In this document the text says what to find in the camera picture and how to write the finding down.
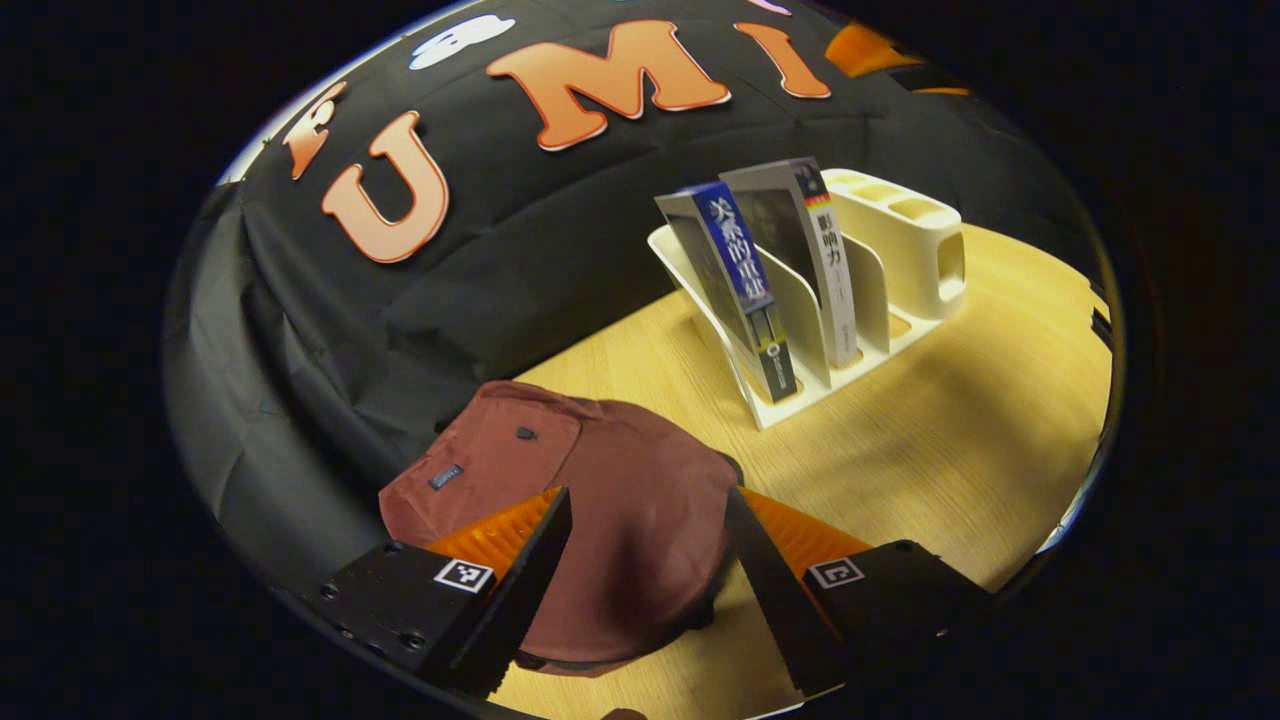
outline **wooden table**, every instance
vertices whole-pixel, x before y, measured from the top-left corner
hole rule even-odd
[[[911,538],[995,591],[1080,486],[1107,405],[1102,307],[1061,261],[965,225],[965,307],[820,404],[756,430],[723,355],[673,292],[518,379],[625,400],[733,455],[748,487],[872,544]],[[740,720],[796,705],[741,566],[710,628],[596,679],[512,666],[490,701],[556,719],[630,707],[650,720]]]

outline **orange foam letter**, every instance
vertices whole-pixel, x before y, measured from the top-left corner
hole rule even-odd
[[[397,263],[416,252],[440,229],[449,209],[444,173],[413,132],[417,117],[413,110],[404,113],[369,143],[369,155],[387,155],[413,195],[404,218],[392,223],[378,211],[360,184],[364,169],[358,164],[343,170],[320,201],[320,209],[338,218],[356,247],[378,263]]]
[[[730,99],[728,88],[707,77],[676,40],[676,26],[667,20],[613,26],[605,58],[539,42],[494,60],[486,72],[520,83],[543,118],[538,145],[552,151],[595,137],[609,124],[603,113],[584,110],[573,91],[632,120],[644,114],[641,73],[658,88],[653,104],[663,110],[704,108]]]
[[[311,159],[316,156],[320,146],[329,137],[329,131],[316,132],[316,128],[333,119],[333,100],[342,95],[346,87],[346,82],[339,82],[324,91],[320,100],[307,108],[307,111],[298,118],[298,122],[293,123],[288,135],[284,136],[284,143],[289,146],[289,154],[293,155],[293,179],[302,177],[302,172],[307,169]]]
[[[831,97],[831,88],[813,74],[795,47],[791,47],[791,36],[781,29],[755,23],[733,23],[733,29],[754,37],[760,44],[782,73],[782,90],[796,97],[812,100]]]

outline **brown cap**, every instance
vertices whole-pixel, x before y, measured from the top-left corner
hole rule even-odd
[[[563,673],[636,657],[684,629],[724,564],[737,480],[730,460],[644,407],[503,380],[483,386],[379,498],[392,536],[425,546],[570,487],[573,532],[521,646]]]

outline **black fabric backdrop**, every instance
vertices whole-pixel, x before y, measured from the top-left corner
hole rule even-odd
[[[156,351],[180,238],[256,120],[430,5],[0,6],[18,716],[461,716],[333,646],[228,552],[174,452]],[[1126,419],[1080,521],[988,632],[893,697],[851,683],[814,715],[1275,717],[1275,368],[1258,332],[1274,4],[850,10],[972,82],[1068,169],[1124,301]]]
[[[238,548],[298,587],[380,542],[376,491],[476,387],[672,290],[645,243],[663,223],[652,197],[722,170],[813,155],[913,187],[1093,274],[1068,186],[1016,128],[974,97],[913,94],[884,72],[845,77],[823,59],[842,24],[791,8],[787,18],[737,0],[480,3],[352,70],[301,179],[291,179],[282,131],[242,182],[215,188],[174,274],[164,372],[180,455]],[[408,68],[421,42],[489,13],[516,23]],[[579,96],[605,113],[608,129],[547,152],[524,90],[485,74],[494,59],[540,41],[603,56],[609,28],[644,18],[673,22],[732,100],[667,113],[649,102],[646,83],[644,117],[627,120]],[[733,22],[787,32],[832,97],[787,95]],[[367,147],[411,109],[451,205],[421,250],[378,264],[320,202],[360,163],[385,217],[408,210],[406,184]]]

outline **black cloth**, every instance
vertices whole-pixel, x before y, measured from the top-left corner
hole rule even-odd
[[[165,389],[191,479],[239,550],[297,587],[380,542],[378,491],[480,384],[672,290],[645,243],[663,223],[653,196],[723,170],[812,155],[918,190],[966,222],[1084,266],[1087,236],[1066,187],[1016,128],[973,97],[913,94],[883,72],[845,77],[823,59],[841,23],[790,6],[787,18],[739,0],[479,3],[343,78],[328,140],[301,179],[282,143],[291,120],[242,182],[215,188],[173,279]],[[420,44],[490,13],[516,23],[408,68]],[[664,111],[646,81],[644,115],[628,120],[579,96],[605,113],[608,129],[548,152],[517,82],[485,74],[493,60],[543,41],[603,56],[614,24],[646,18],[673,22],[732,100]],[[785,29],[832,97],[787,95],[735,22]],[[378,264],[320,204],[360,163],[379,210],[390,219],[407,211],[403,181],[367,154],[406,110],[421,114],[417,132],[451,204],[421,250]]]

